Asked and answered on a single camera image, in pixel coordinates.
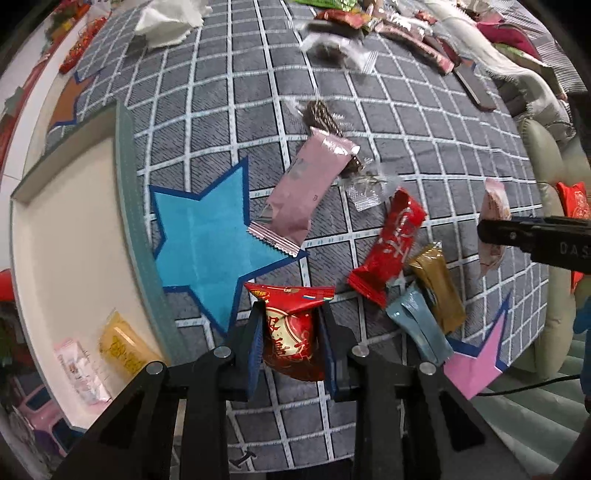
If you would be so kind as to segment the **red round-logo snack bag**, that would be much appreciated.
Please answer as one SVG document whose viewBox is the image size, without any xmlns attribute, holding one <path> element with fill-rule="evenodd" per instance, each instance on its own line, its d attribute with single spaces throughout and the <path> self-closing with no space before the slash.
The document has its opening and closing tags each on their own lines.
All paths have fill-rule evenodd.
<svg viewBox="0 0 591 480">
<path fill-rule="evenodd" d="M 304 382 L 325 379 L 315 308 L 335 296 L 334 287 L 271 286 L 245 283 L 266 304 L 263 360 L 274 371 Z"/>
</svg>

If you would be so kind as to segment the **light blue snack packet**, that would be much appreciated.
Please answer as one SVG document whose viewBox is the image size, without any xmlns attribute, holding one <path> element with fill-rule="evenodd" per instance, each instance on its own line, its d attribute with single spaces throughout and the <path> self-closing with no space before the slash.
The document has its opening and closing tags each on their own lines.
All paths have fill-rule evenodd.
<svg viewBox="0 0 591 480">
<path fill-rule="evenodd" d="M 452 357 L 454 350 L 416 282 L 387 306 L 386 313 L 411 337 L 424 361 L 440 367 Z"/>
</svg>

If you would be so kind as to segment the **yellow rice cracker packet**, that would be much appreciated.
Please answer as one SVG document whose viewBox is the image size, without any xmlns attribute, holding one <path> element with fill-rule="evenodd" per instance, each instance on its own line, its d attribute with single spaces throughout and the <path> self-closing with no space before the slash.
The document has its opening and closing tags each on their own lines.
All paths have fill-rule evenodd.
<svg viewBox="0 0 591 480">
<path fill-rule="evenodd" d="M 125 381 L 131 380 L 150 362 L 164 362 L 116 310 L 107 320 L 98 349 L 106 363 Z"/>
</svg>

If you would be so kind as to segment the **gold snack bar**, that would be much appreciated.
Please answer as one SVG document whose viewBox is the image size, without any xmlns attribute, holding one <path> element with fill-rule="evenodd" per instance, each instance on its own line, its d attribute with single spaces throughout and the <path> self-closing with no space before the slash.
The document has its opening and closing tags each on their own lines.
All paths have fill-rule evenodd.
<svg viewBox="0 0 591 480">
<path fill-rule="evenodd" d="M 428 305 L 445 335 L 467 319 L 464 304 L 452 280 L 440 242 L 426 246 L 409 263 L 427 294 Z"/>
</svg>

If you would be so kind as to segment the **long red snack bar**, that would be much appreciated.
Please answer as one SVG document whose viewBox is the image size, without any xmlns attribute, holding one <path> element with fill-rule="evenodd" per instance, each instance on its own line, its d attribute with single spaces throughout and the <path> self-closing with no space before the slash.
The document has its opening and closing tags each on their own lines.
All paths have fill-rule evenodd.
<svg viewBox="0 0 591 480">
<path fill-rule="evenodd" d="M 387 284 L 403 271 L 427 213 L 405 189 L 391 199 L 385 224 L 365 262 L 349 273 L 348 283 L 363 297 L 387 306 Z"/>
</svg>

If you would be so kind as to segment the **pink white snack packet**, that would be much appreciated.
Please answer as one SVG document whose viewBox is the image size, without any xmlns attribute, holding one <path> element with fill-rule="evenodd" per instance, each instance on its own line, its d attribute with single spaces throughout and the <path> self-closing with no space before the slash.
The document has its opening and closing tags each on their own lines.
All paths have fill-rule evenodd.
<svg viewBox="0 0 591 480">
<path fill-rule="evenodd" d="M 78 341 L 67 339 L 55 350 L 70 384 L 86 405 L 107 404 L 111 395 Z"/>
</svg>

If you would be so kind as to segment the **pink wafer packet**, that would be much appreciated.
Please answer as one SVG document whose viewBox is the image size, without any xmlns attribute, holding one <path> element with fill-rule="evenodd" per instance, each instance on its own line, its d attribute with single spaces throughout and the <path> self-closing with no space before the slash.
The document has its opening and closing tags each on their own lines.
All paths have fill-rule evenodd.
<svg viewBox="0 0 591 480">
<path fill-rule="evenodd" d="M 315 208 L 348 163 L 349 154 L 337 140 L 311 132 L 259 216 L 250 222 L 249 234 L 284 254 L 297 256 L 311 229 Z"/>
</svg>

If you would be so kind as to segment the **clear wrapped chocolate stick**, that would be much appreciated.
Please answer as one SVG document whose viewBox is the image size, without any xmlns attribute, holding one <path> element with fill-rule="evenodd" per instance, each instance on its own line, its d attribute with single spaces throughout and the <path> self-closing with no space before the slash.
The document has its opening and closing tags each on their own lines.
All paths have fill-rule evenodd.
<svg viewBox="0 0 591 480">
<path fill-rule="evenodd" d="M 345 154 L 349 154 L 349 163 L 342 169 L 337 183 L 346 191 L 356 211 L 366 211 L 386 203 L 396 194 L 402 183 L 396 169 L 366 156 L 359 145 L 348 140 L 342 131 L 339 116 L 332 114 L 324 101 L 315 99 L 301 102 L 288 99 L 287 109 L 300 118 L 308 130 L 328 134 L 329 138 L 337 140 L 337 145 Z"/>
</svg>

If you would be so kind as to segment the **grey checkered mat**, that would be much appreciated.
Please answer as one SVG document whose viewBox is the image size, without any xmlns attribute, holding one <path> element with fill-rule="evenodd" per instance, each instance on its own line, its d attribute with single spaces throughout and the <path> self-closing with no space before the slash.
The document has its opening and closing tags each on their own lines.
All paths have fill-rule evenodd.
<svg viewBox="0 0 591 480">
<path fill-rule="evenodd" d="M 172 315 L 164 338 L 201 354 L 249 315 L 253 284 L 329 287 L 335 320 L 403 361 L 410 340 L 349 276 L 425 310 L 407 263 L 435 242 L 466 313 L 451 343 L 476 351 L 501 331 L 510 365 L 544 327 L 548 276 L 516 249 L 489 272 L 478 258 L 487 180 L 503 184 L 513 213 L 540 207 L 514 121 L 378 34 L 343 51 L 301 49 L 298 23 L 314 13 L 216 1 L 179 45 L 152 50 L 132 9 L 76 66 L 78 119 L 111 101 L 133 119 L 134 200 Z"/>
</svg>

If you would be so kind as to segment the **white tray box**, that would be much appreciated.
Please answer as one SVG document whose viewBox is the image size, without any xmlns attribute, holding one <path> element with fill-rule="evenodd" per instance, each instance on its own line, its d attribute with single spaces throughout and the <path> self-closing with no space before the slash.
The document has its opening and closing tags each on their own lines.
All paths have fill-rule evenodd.
<svg viewBox="0 0 591 480">
<path fill-rule="evenodd" d="M 19 317 L 47 390 L 69 425 L 100 414 L 75 391 L 56 350 L 77 341 L 108 392 L 124 380 L 99 338 L 119 313 L 168 364 L 189 358 L 166 301 L 145 227 L 131 113 L 113 101 L 66 134 L 11 197 L 10 259 Z"/>
</svg>

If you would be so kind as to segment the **pink plastic stool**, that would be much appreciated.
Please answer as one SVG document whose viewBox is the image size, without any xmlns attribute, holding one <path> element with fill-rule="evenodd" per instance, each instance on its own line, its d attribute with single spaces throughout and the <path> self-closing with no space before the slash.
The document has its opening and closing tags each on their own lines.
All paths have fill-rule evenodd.
<svg viewBox="0 0 591 480">
<path fill-rule="evenodd" d="M 34 438 L 49 453 L 65 457 L 80 434 L 72 430 L 45 386 L 39 386 L 17 407 Z"/>
</svg>

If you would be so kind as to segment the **pink long snack packet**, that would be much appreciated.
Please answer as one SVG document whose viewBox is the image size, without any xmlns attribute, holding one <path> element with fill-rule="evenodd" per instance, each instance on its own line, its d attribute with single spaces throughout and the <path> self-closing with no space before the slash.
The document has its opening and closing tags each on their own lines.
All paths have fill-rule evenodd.
<svg viewBox="0 0 591 480">
<path fill-rule="evenodd" d="M 446 55 L 416 38 L 404 28 L 381 22 L 374 30 L 383 37 L 404 43 L 411 50 L 426 59 L 442 75 L 448 75 L 455 69 L 455 64 Z"/>
</svg>

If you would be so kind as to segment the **clear wrapped dark candy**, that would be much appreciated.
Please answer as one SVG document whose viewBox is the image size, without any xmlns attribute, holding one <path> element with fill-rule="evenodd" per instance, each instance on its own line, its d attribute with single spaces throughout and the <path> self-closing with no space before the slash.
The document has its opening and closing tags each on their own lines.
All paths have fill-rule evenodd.
<svg viewBox="0 0 591 480">
<path fill-rule="evenodd" d="M 337 59 L 339 63 L 366 74 L 373 71 L 378 56 L 360 40 L 324 32 L 311 32 L 301 41 L 300 47 L 302 53 Z"/>
</svg>

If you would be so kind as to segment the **red small snack packet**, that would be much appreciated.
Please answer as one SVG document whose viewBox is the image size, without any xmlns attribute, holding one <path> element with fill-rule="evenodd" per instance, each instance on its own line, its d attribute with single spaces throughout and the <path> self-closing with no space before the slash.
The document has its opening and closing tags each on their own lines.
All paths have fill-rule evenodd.
<svg viewBox="0 0 591 480">
<path fill-rule="evenodd" d="M 318 12 L 315 20 L 329 21 L 335 24 L 352 28 L 353 30 L 370 30 L 372 16 L 361 10 L 345 11 L 339 9 L 327 9 Z"/>
</svg>

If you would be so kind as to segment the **white crumpled tissue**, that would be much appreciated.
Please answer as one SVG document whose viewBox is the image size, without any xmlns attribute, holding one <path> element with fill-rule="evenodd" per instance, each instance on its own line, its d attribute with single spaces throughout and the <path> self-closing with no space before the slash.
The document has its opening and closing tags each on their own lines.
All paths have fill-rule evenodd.
<svg viewBox="0 0 591 480">
<path fill-rule="evenodd" d="M 142 37 L 148 49 L 175 46 L 204 25 L 211 13 L 207 1 L 153 0 L 142 8 L 134 35 Z"/>
</svg>

